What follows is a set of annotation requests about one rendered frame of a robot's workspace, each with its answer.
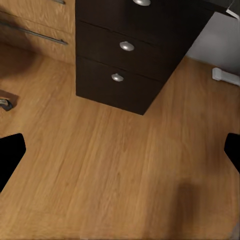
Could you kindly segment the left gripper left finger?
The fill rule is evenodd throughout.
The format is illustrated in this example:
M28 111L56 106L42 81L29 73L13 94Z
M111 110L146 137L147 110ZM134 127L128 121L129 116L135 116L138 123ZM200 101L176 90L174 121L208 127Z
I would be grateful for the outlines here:
M26 153L22 133L0 138L0 193Z

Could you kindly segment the notebook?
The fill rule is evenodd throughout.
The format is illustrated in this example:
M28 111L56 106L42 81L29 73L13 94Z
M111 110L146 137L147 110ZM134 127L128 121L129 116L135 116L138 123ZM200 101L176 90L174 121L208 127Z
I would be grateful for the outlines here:
M240 20L240 0L233 0L231 6L226 12Z

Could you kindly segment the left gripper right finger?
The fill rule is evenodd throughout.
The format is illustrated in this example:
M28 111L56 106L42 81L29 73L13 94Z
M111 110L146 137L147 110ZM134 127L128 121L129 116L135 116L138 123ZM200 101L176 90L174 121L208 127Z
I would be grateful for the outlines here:
M229 133L227 135L224 151L233 162L234 166L240 173L240 135Z

